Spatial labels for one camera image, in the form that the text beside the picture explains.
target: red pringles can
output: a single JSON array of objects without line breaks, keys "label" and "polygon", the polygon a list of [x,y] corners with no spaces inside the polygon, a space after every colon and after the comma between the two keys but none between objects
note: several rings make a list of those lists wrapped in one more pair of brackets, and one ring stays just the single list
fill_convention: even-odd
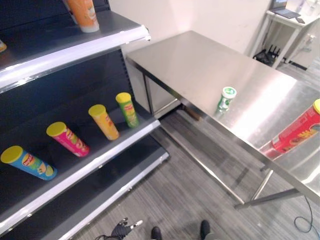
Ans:
[{"label": "red pringles can", "polygon": [[272,140],[272,146],[286,153],[320,130],[320,99]]},{"label": "red pringles can", "polygon": [[48,126],[46,134],[78,157],[84,157],[90,151],[89,147],[62,121],[54,122]]}]

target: pink pringles can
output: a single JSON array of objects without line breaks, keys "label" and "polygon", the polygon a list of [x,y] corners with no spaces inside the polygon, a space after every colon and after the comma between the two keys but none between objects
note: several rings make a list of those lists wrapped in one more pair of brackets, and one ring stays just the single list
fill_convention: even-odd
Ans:
[{"label": "pink pringles can", "polygon": [[90,151],[90,148],[62,121],[56,121],[48,126],[46,134],[78,157],[84,157]]}]

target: floor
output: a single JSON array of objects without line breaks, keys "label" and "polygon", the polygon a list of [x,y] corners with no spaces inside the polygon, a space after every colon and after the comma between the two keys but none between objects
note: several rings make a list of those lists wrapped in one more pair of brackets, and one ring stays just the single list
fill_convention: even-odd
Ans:
[{"label": "floor", "polygon": [[[299,69],[289,72],[298,80],[319,88],[319,71],[320,61],[317,59],[314,69],[304,75],[300,75]],[[248,200],[263,179],[265,173],[259,171],[263,165],[240,147],[230,144],[228,138],[204,120],[195,121],[184,111],[177,110],[163,118],[161,124],[214,169],[242,199]],[[211,230],[224,240],[318,239],[313,230],[301,233],[294,226],[297,216],[310,219],[303,196],[235,210],[236,202],[161,129],[157,129],[153,137],[167,149],[171,158],[73,239],[93,240],[98,235],[108,235],[123,217],[129,217],[129,223],[144,222],[126,240],[150,239],[153,226],[161,228],[163,240],[198,240],[202,219],[207,219]],[[274,174],[262,196],[291,187]],[[310,204],[313,224],[320,229],[320,208],[313,202]],[[308,229],[305,222],[298,220],[297,223]]]},{"label": "floor", "polygon": [[303,70],[292,64],[282,64],[277,70],[297,80],[304,81],[313,88],[320,88],[320,57],[313,60],[307,70]]}]

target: person's foot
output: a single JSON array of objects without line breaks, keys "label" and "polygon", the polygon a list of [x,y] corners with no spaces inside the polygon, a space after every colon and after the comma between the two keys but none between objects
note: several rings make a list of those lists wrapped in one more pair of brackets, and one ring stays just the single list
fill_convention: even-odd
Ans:
[{"label": "person's foot", "polygon": [[203,220],[200,226],[201,240],[204,240],[209,233],[210,233],[210,224],[207,220]]},{"label": "person's foot", "polygon": [[151,230],[151,239],[162,240],[160,228],[155,226]]}]

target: small green can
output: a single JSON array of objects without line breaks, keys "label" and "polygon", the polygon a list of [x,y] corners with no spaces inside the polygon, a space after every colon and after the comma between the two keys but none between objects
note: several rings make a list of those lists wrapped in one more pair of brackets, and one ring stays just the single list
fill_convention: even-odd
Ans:
[{"label": "small green can", "polygon": [[119,104],[128,126],[130,128],[137,127],[139,125],[139,121],[134,105],[131,101],[131,95],[127,92],[121,92],[115,97],[115,100]]},{"label": "small green can", "polygon": [[218,109],[221,111],[227,111],[229,109],[230,102],[236,97],[236,95],[237,91],[232,86],[225,86],[222,89]]}]

